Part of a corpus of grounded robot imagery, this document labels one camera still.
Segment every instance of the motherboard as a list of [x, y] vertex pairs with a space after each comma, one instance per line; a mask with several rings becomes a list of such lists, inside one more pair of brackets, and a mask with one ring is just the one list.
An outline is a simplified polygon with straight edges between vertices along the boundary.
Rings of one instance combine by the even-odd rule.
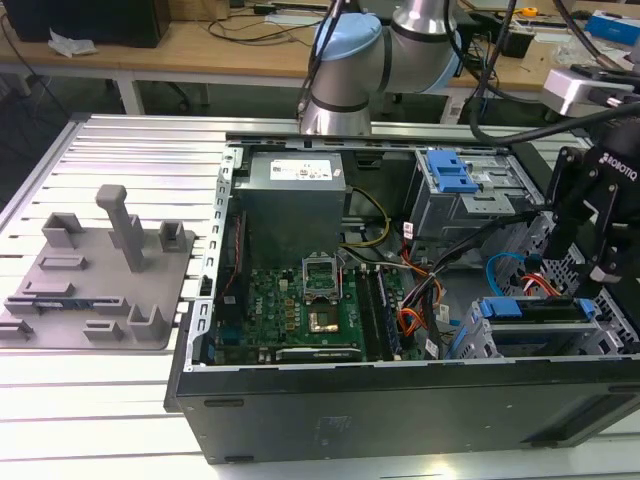
[[314, 271], [307, 286], [330, 290], [337, 278], [339, 299], [309, 301], [303, 268], [252, 270], [245, 321], [222, 326], [216, 363], [295, 363], [296, 356], [313, 361], [322, 354], [346, 355], [343, 361], [418, 359], [415, 344], [401, 345], [396, 321], [401, 275], [387, 268], [339, 268], [336, 277]]

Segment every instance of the power supply label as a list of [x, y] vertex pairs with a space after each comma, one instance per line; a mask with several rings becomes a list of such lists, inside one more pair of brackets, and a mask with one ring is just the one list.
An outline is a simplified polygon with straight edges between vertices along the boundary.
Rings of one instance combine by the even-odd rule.
[[331, 181], [329, 160], [273, 160], [271, 180]]

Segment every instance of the gray pillar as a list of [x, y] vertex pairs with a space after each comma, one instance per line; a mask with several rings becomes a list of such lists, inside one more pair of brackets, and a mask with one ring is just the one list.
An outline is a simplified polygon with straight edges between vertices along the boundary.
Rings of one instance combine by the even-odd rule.
[[140, 272], [144, 257], [131, 226], [127, 207], [124, 205], [125, 198], [127, 198], [127, 190], [122, 185], [103, 185], [96, 195], [96, 204], [106, 210], [109, 215], [113, 234], [127, 260], [129, 270]]

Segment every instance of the workbench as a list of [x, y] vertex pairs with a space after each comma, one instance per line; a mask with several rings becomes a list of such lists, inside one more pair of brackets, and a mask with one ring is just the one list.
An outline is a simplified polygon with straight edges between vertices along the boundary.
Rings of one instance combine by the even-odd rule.
[[[175, 324], [194, 298], [226, 132], [296, 132], [289, 120], [95, 115], [69, 123], [0, 214], [0, 299], [14, 292], [45, 242], [51, 212], [74, 212], [86, 227], [109, 227], [94, 197], [122, 184], [144, 228], [175, 218], [199, 236]], [[493, 135], [519, 131], [490, 127]], [[374, 123], [376, 135], [470, 139], [468, 127]], [[535, 142], [553, 164], [561, 134]], [[211, 467], [181, 414], [167, 414], [173, 349], [162, 351], [0, 350], [0, 478], [176, 480], [349, 478], [598, 478], [640, 475], [640, 413], [567, 450], [461, 453]], [[424, 412], [438, 415], [438, 412]]]
[[[551, 0], [531, 0], [541, 13], [556, 13]], [[640, 6], [611, 3], [577, 2], [574, 10], [606, 9], [615, 13], [640, 16]], [[225, 22], [229, 28], [255, 23], [256, 18], [239, 17]], [[127, 114], [142, 115], [138, 81], [190, 82], [203, 85], [201, 101], [209, 102], [206, 84], [260, 85], [299, 88], [307, 73], [313, 28], [293, 33], [301, 42], [277, 46], [247, 46], [212, 37], [207, 22], [172, 22], [169, 31], [155, 49], [98, 45], [98, 54], [68, 59], [56, 54], [45, 43], [20, 42], [11, 31], [16, 47], [34, 70], [46, 76], [101, 78], [114, 80]], [[259, 36], [279, 31], [270, 24], [256, 25], [240, 36]], [[555, 65], [555, 45], [532, 42], [524, 59], [501, 57], [496, 71], [500, 87], [523, 98], [537, 98], [547, 73]], [[28, 70], [16, 58], [7, 41], [0, 40], [0, 73], [26, 75]], [[475, 89], [476, 81], [465, 72], [454, 78], [440, 94], [448, 101], [441, 123], [457, 123], [462, 105]]]

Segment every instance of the robotiq logo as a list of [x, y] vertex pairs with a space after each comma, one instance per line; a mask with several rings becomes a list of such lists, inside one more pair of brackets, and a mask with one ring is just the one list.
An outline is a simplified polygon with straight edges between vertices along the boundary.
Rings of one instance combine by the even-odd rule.
[[633, 170], [630, 167], [627, 167], [620, 160], [616, 160], [608, 153], [602, 155], [602, 158], [599, 160], [600, 163], [607, 163], [611, 165], [615, 170], [618, 170], [621, 174], [631, 179], [631, 181], [635, 182], [636, 178], [638, 178], [638, 172]]

